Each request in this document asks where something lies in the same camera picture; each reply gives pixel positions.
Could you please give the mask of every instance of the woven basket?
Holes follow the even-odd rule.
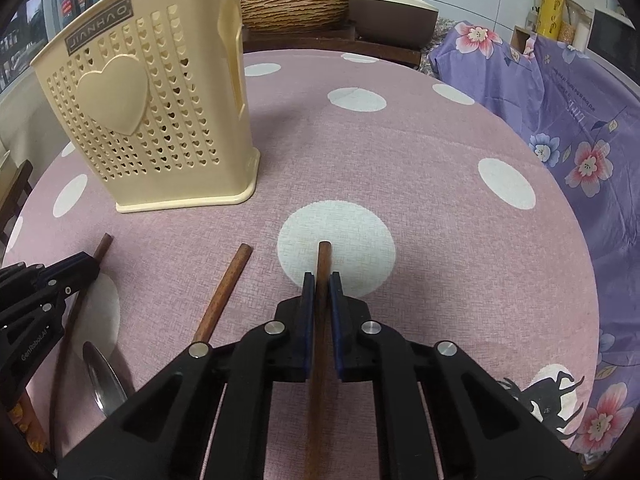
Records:
[[[247,200],[239,0],[101,0],[33,60],[66,134],[120,212]]]
[[[349,0],[241,0],[242,23],[257,32],[313,32],[341,28]]]

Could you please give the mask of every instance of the chopstick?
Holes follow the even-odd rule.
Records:
[[[234,287],[236,286],[236,283],[244,270],[244,266],[249,261],[249,257],[253,251],[254,250],[247,244],[240,245],[224,276],[222,276],[222,280],[220,281],[218,288],[216,288],[216,291],[213,293],[213,297],[200,320],[200,324],[193,336],[192,342],[209,341],[218,321],[220,320],[220,316],[222,316],[222,311],[226,307],[226,302],[234,291]]]
[[[314,305],[314,343],[311,378],[309,380],[309,405],[306,421],[305,480],[317,480],[321,476],[322,456],[325,453],[322,441],[322,426],[326,395],[324,376],[330,357],[330,319],[328,293],[331,274],[330,242],[318,245],[318,268],[316,270],[316,300]]]
[[[109,247],[111,247],[111,242],[113,242],[113,236],[105,233],[94,252],[94,259],[98,262],[98,264],[102,263],[104,255],[109,250]],[[76,296],[76,299],[74,300],[74,304],[69,309],[69,316],[66,320],[65,325],[65,334],[62,338],[62,341],[60,342],[60,352],[58,353],[58,358],[56,359],[56,367],[53,372],[53,384],[51,385],[51,402],[49,404],[49,447],[53,455],[56,457],[60,456],[58,453],[56,453],[56,410],[58,408],[60,383],[62,382],[62,377],[66,372],[66,355],[71,343],[71,335],[73,333],[74,326],[76,325],[76,321],[78,320],[78,316],[80,315],[80,311],[82,310],[82,304],[84,303],[88,291],[89,288],[83,288],[82,290],[80,290],[78,292],[78,295]]]

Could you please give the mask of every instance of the yellow plastic wrap roll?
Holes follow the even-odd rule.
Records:
[[[562,23],[562,6],[564,6],[564,0],[542,0],[536,26],[538,34],[552,40],[558,39]]]

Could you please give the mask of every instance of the silver rivet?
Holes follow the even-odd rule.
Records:
[[[284,332],[284,323],[281,321],[270,321],[264,326],[264,331],[270,335],[281,334]]]
[[[189,355],[198,359],[209,353],[209,345],[206,343],[194,343],[189,347]]]
[[[365,321],[360,327],[365,334],[379,334],[382,330],[380,323],[377,321]]]
[[[441,341],[438,343],[438,352],[447,357],[451,357],[458,351],[458,347],[451,341]]]

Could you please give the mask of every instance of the white polka dot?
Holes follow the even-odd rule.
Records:
[[[86,186],[86,175],[80,174],[76,176],[60,191],[55,204],[53,205],[53,216],[56,218],[66,214],[82,196],[84,187]]]
[[[247,77],[254,77],[257,75],[267,75],[277,72],[282,67],[277,63],[258,63],[256,65],[249,65],[244,67],[244,75]]]
[[[332,104],[353,112],[377,112],[386,107],[386,101],[364,88],[338,88],[327,94]]]
[[[82,345],[91,341],[108,359],[118,341],[120,331],[120,298],[113,280],[103,274],[89,287],[73,335],[71,346],[82,359]]]
[[[532,209],[536,194],[522,174],[497,158],[483,158],[478,162],[480,177],[489,189],[507,204],[518,209]]]
[[[377,57],[362,56],[361,54],[352,54],[351,52],[345,52],[341,57],[354,63],[375,63],[378,61]]]
[[[368,209],[342,200],[313,202],[294,212],[278,234],[278,259],[293,282],[316,273],[318,244],[332,244],[332,270],[340,272],[344,293],[361,297],[388,278],[396,246],[384,222]]]
[[[436,83],[433,85],[433,89],[436,93],[440,94],[442,97],[447,98],[449,101],[453,101],[455,103],[459,103],[461,105],[472,105],[475,101],[462,93],[460,90],[453,88],[453,86],[445,85],[443,83]]]
[[[17,220],[15,221],[14,230],[11,231],[11,236],[9,236],[9,241],[7,242],[7,245],[6,245],[7,253],[14,248],[15,241],[18,239],[18,235],[22,230],[22,222],[23,222],[23,218],[21,216],[18,216]]]
[[[60,153],[60,155],[62,156],[71,155],[71,153],[73,153],[75,150],[76,150],[76,147],[72,142],[70,142],[68,143],[68,145],[65,146],[65,149],[62,150],[62,153]]]
[[[540,370],[536,374],[536,376],[533,378],[529,386],[531,386],[533,383],[537,383],[546,378],[552,378],[554,381],[557,381],[558,372],[564,372],[565,374],[569,374],[571,375],[571,377],[574,378],[574,381],[572,381],[568,377],[563,377],[559,385],[560,388],[562,389],[567,388],[572,384],[575,384],[577,381],[581,379],[580,377],[576,378],[566,367],[559,364],[552,364],[542,368],[542,370]],[[571,415],[574,414],[575,405],[577,403],[578,403],[578,394],[576,393],[575,390],[572,392],[565,393],[562,397],[560,397],[560,406],[561,406],[561,410],[559,413],[560,417],[564,418],[564,420],[567,420]],[[542,413],[540,412],[539,406],[534,407],[533,414],[540,422],[542,422]],[[567,428],[564,428],[564,430],[560,430],[560,431],[562,431],[563,433],[569,433]]]

